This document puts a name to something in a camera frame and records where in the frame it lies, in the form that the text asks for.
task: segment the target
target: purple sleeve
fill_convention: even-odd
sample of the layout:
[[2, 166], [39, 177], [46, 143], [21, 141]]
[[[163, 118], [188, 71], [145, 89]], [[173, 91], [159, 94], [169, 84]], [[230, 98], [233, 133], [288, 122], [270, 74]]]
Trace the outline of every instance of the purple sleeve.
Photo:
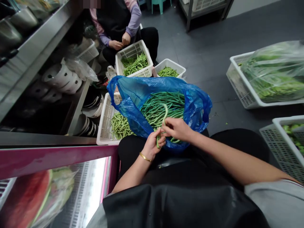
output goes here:
[[111, 39], [107, 36], [107, 34], [105, 32], [101, 33], [99, 35], [101, 42], [108, 47], [109, 46], [109, 42], [111, 41]]
[[142, 13], [139, 9], [138, 4], [136, 3], [131, 10], [131, 19], [129, 25], [126, 28], [126, 32], [131, 36], [134, 37], [137, 33], [140, 24], [140, 18]]

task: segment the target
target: gray sleeve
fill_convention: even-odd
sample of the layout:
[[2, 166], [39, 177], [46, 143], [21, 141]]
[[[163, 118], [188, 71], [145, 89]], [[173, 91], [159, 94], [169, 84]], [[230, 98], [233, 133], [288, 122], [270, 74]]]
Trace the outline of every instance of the gray sleeve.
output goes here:
[[89, 224], [86, 226], [86, 228], [107, 228], [107, 217], [105, 216], [105, 209], [102, 204], [99, 205], [97, 208], [95, 214], [91, 218]]
[[271, 228], [304, 224], [304, 187], [290, 180], [245, 186], [245, 194], [261, 209]]

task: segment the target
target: blue plastic bag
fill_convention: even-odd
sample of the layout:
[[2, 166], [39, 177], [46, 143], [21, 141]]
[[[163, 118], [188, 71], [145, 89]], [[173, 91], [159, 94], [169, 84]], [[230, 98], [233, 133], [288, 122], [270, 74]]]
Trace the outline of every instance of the blue plastic bag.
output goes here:
[[[122, 101], [114, 103], [114, 91], [118, 86]], [[131, 130], [138, 136], [147, 138], [154, 130], [140, 112], [140, 108], [151, 97], [151, 93], [168, 91], [180, 92], [185, 95], [184, 121], [197, 132], [202, 132], [209, 123], [209, 113], [212, 102], [208, 94], [196, 85], [187, 84], [182, 79], [174, 77], [140, 78], [125, 76], [114, 77], [107, 86], [112, 105], [123, 116], [127, 117]], [[182, 152], [186, 142], [172, 143], [166, 140], [165, 149], [174, 153]]]

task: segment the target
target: watermelon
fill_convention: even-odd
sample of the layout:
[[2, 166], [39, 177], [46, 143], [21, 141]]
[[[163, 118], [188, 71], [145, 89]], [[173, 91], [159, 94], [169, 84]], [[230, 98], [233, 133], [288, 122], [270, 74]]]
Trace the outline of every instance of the watermelon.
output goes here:
[[17, 178], [2, 210], [5, 228], [31, 227], [49, 194], [52, 170], [45, 170]]
[[34, 219], [33, 227], [46, 226], [61, 211], [72, 193], [74, 175], [68, 167], [53, 169], [50, 194], [43, 204], [41, 213]]

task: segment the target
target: black apron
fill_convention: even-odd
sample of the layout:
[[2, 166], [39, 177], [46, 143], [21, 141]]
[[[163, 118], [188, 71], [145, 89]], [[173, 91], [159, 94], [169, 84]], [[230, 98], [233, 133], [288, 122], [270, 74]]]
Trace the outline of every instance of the black apron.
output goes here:
[[269, 228], [249, 197], [195, 162], [149, 171], [142, 185], [106, 197], [103, 207], [108, 228]]
[[[124, 0], [102, 0], [100, 9], [96, 9], [96, 16], [106, 34], [112, 40], [122, 42], [131, 19], [131, 13]], [[136, 37], [137, 35], [131, 38], [130, 44], [134, 43]]]

